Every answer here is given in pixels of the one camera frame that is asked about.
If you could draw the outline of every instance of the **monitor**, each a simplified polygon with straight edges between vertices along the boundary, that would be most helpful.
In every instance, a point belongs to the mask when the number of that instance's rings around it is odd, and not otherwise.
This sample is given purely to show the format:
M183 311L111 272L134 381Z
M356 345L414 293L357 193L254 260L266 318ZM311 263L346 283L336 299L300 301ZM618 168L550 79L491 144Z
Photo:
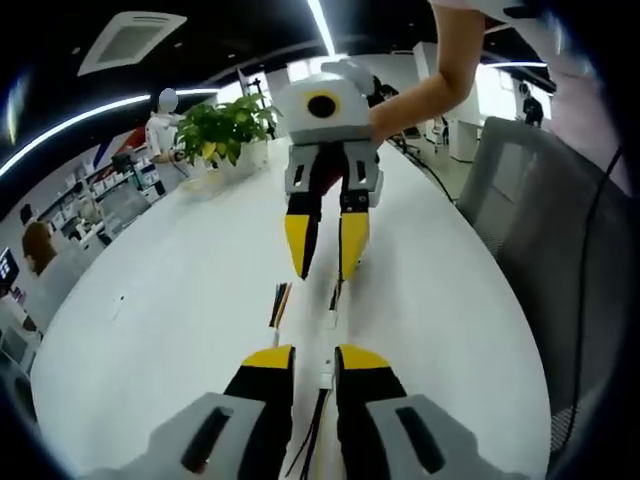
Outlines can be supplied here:
M5 248L0 254L0 283L11 287L19 272L20 269L11 254L11 250Z

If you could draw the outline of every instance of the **potted plant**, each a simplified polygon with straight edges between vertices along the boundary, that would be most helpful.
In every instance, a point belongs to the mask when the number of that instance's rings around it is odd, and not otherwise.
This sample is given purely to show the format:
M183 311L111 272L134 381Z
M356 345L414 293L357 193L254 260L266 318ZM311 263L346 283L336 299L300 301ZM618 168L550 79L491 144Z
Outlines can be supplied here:
M177 135L189 163L193 165L196 159L203 158L214 167L223 167L227 160L235 172L250 175L255 170L255 160L245 159L247 155L241 158L243 145L266 140L269 125L279 115L275 107L263 107L262 98L255 93L215 107L199 104L190 108L178 124Z

